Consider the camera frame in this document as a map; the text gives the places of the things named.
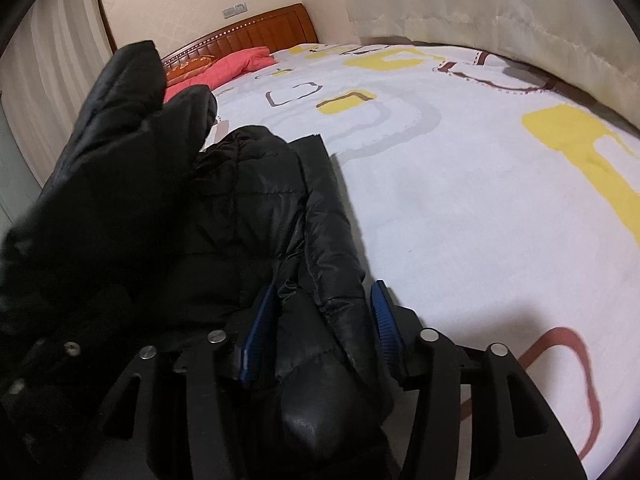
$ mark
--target wooden headboard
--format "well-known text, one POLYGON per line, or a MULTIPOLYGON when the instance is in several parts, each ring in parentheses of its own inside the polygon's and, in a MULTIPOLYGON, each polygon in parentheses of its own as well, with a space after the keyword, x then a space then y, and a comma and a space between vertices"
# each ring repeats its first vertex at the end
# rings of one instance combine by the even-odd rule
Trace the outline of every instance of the wooden headboard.
POLYGON ((268 46, 276 52, 300 43, 317 42, 316 31, 305 6, 295 4, 220 28, 162 58, 162 65, 169 71, 199 56, 221 58, 254 46, 268 46))

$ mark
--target black jacket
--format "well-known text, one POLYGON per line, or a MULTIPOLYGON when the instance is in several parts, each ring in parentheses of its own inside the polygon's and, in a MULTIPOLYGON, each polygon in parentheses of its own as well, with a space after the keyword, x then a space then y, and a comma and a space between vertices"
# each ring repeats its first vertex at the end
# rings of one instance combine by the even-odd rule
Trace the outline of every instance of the black jacket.
POLYGON ((214 97, 195 86, 162 106, 164 88, 151 42, 117 51, 6 236, 2 391, 26 384, 10 418, 40 462, 62 464, 136 349, 186 348, 273 282, 276 387, 241 409, 251 468, 340 478, 336 464, 375 462, 390 400, 321 138, 246 126, 199 153, 214 97), (50 409, 34 422, 36 404, 50 409))

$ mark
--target brown pattern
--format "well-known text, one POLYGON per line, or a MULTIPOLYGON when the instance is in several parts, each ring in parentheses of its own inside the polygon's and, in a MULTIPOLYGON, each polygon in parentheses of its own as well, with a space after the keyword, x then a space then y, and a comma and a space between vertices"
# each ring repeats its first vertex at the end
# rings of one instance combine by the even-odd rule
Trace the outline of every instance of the brown pattern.
POLYGON ((371 101, 373 99, 373 97, 369 97, 367 95, 361 94, 360 92, 349 92, 348 94, 341 95, 341 96, 335 97, 333 99, 327 99, 327 101, 321 101, 316 105, 316 108, 320 108, 320 107, 322 107, 324 105, 327 105, 329 103, 333 103, 335 101, 341 101, 343 99, 346 99, 347 97, 352 97, 352 96, 359 97, 363 101, 371 101))
MULTIPOLYGON (((482 54, 479 56, 478 58, 478 64, 480 59, 482 58, 482 54)), ((482 59, 482 63, 484 64, 484 61, 486 60, 486 56, 484 56, 484 58, 482 59)), ((502 86, 502 85, 498 85, 496 83, 494 83, 493 81, 489 81, 488 79, 478 79, 477 77, 472 77, 469 76, 467 74, 465 74, 464 72, 455 72, 453 70, 451 70, 453 67, 455 67, 456 63, 453 61, 447 61, 445 63, 443 63, 442 65, 440 65, 436 70, 438 72, 442 72, 445 74, 451 74, 451 75, 455 75, 457 77, 461 77, 462 79, 466 79, 467 81, 476 81, 478 83, 482 83, 488 86, 491 86, 492 88, 496 88, 498 90, 506 90, 508 92, 514 92, 514 93, 523 93, 523 94, 528 94, 530 92, 537 92, 538 90, 552 90, 553 87, 556 85, 556 78, 553 77, 550 74, 545 74, 545 75, 540 75, 540 74, 536 74, 536 75, 540 75, 542 77, 546 77, 546 83, 544 83, 542 86, 529 86, 526 88, 512 88, 512 87, 508 87, 508 86, 502 86)))
POLYGON ((268 103, 269 103, 272 107, 274 107, 274 108, 275 108, 275 107, 277 107, 277 106, 282 106, 282 105, 285 105, 285 104, 290 103, 290 102, 292 102, 292 101, 297 101, 298 99, 302 99, 302 98, 308 97, 309 95, 313 95, 313 94, 315 94, 316 92, 319 92, 319 91, 322 89, 322 85, 317 85, 317 84, 316 84, 316 83, 314 83, 314 82, 309 82, 309 83, 300 83, 299 85, 295 85, 295 86, 293 86, 292 88, 298 88, 299 86, 304 86, 304 85, 311 85, 311 86, 315 86, 315 87, 316 87, 316 89, 315 89, 315 90, 313 90, 313 91, 311 91, 311 92, 309 92, 308 94, 301 95, 300 97, 296 97, 295 99, 289 99, 288 101, 284 101, 283 103, 275 103, 275 102, 273 101, 273 98, 271 98, 271 91, 268 91, 264 96, 267 98, 268 103))
POLYGON ((372 48, 369 50, 365 50, 363 52, 356 52, 357 50, 360 50, 361 48, 366 48, 365 46, 358 46, 356 48, 352 48, 351 50, 345 50, 344 52, 340 53, 340 56, 361 56, 362 54, 370 54, 371 52, 377 52, 379 50, 383 50, 384 48, 387 48, 387 46, 378 46, 376 48, 372 48))
POLYGON ((325 50, 333 50, 337 46, 340 46, 340 45, 322 45, 321 47, 316 46, 315 48, 310 48, 309 52, 313 52, 314 54, 317 54, 318 52, 324 52, 325 50))
POLYGON ((293 72, 295 70, 295 68, 283 68, 283 69, 277 69, 275 72, 271 72, 268 74, 260 74, 254 77, 254 79, 260 79, 261 77, 267 77, 268 75, 274 75, 274 74, 281 74, 283 72, 293 72))
POLYGON ((489 56, 489 54, 491 53, 487 52, 486 50, 480 52, 480 56, 478 56, 478 60, 476 60, 476 65, 484 65, 484 62, 486 61, 486 58, 487 56, 489 56))
POLYGON ((216 97, 220 97, 223 93, 225 92, 231 92, 232 90, 235 90, 236 87, 232 86, 231 88, 225 88, 222 92, 218 92, 217 94, 214 94, 216 97))
MULTIPOLYGON (((538 357, 540 357, 545 351, 553 348, 554 346, 564 346, 574 351, 582 370, 584 371, 584 378, 587 389, 587 400, 589 405, 589 411, 591 412, 591 431, 587 438, 587 442, 584 444, 578 457, 580 460, 593 449, 600 429, 602 428, 602 409, 600 407, 600 401, 596 394, 595 385, 593 382, 593 372, 591 370, 591 359, 589 358, 589 351, 584 341, 580 336, 572 329, 567 327, 552 328, 548 332, 545 332, 540 338, 527 349, 524 354, 520 356, 518 362, 520 366, 525 370, 529 368, 538 357)), ((472 414, 472 399, 468 399, 460 406, 460 420, 465 420, 472 414)))

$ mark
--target sheer curtain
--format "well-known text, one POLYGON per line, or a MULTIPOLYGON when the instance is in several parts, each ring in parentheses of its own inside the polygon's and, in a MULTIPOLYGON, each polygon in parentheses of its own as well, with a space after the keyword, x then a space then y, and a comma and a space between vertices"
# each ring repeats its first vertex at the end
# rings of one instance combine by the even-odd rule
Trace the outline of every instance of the sheer curtain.
POLYGON ((640 43, 612 0, 348 0, 361 38, 471 46, 539 66, 640 126, 640 43))
POLYGON ((4 112, 41 185, 110 56, 98 0, 36 0, 2 54, 4 112))

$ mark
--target white bedsheet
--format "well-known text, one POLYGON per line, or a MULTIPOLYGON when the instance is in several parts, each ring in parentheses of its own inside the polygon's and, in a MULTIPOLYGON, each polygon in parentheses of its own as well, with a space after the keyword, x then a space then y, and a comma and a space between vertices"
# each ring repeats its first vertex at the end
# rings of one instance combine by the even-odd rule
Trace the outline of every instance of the white bedsheet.
MULTIPOLYGON (((500 341, 533 360, 597 478, 640 417, 640 140, 549 89, 583 94, 477 50, 305 45, 276 58, 214 91, 222 120, 322 135, 369 283, 457 344, 500 341)), ((412 402, 399 392, 385 426, 400 458, 412 402)))

